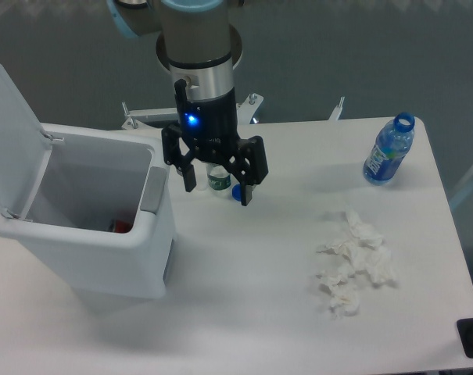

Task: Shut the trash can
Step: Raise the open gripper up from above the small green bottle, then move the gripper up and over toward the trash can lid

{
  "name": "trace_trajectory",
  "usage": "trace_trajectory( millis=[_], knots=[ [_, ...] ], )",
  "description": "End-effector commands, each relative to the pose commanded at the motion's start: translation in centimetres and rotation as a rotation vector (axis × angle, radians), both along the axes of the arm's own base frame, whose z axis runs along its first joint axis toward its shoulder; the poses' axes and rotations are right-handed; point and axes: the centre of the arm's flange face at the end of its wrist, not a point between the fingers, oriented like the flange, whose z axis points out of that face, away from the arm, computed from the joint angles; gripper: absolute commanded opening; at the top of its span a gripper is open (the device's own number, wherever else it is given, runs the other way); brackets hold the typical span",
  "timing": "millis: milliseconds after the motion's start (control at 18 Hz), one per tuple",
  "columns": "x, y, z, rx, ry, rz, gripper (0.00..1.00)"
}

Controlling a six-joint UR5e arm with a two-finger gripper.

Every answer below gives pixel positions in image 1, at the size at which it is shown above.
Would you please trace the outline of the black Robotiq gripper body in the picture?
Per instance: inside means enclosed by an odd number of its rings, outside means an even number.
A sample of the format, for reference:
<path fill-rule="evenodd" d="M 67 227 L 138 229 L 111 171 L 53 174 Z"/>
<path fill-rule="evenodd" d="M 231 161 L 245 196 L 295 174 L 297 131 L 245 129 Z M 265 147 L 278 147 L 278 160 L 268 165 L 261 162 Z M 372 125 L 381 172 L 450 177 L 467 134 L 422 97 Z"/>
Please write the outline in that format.
<path fill-rule="evenodd" d="M 185 79 L 174 83 L 175 100 L 179 120 L 184 133 L 195 140 L 195 159 L 207 163 L 228 164 L 235 143 L 240 139 L 237 132 L 235 91 L 217 98 L 196 101 L 188 97 Z M 188 146 L 180 141 L 185 155 Z"/>

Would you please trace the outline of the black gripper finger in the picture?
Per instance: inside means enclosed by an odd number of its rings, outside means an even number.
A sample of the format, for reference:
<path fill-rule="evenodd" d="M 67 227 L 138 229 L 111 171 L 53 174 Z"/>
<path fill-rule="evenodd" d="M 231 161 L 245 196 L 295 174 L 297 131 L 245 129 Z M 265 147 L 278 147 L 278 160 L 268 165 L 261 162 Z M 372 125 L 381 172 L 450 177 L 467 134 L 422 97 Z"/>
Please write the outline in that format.
<path fill-rule="evenodd" d="M 195 140 L 184 133 L 179 123 L 170 123 L 161 130 L 163 158 L 167 165 L 174 165 L 182 176 L 185 190 L 191 192 L 196 187 L 195 169 L 192 160 L 196 157 Z M 188 146 L 188 152 L 181 152 L 180 141 Z"/>
<path fill-rule="evenodd" d="M 253 197 L 253 187 L 268 175 L 267 156 L 261 136 L 238 139 L 227 168 L 240 184 L 241 204 L 247 206 Z"/>

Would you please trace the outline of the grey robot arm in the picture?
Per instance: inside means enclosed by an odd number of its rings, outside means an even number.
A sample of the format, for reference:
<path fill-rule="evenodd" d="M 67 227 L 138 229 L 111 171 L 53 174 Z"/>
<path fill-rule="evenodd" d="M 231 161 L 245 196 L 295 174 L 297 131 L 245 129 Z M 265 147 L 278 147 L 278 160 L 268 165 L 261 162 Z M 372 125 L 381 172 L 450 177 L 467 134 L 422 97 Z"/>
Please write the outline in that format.
<path fill-rule="evenodd" d="M 193 159 L 225 168 L 240 183 L 242 205 L 268 174 L 263 139 L 238 135 L 226 1 L 109 1 L 116 26 L 128 37 L 160 31 L 178 120 L 163 128 L 163 157 L 196 186 Z"/>

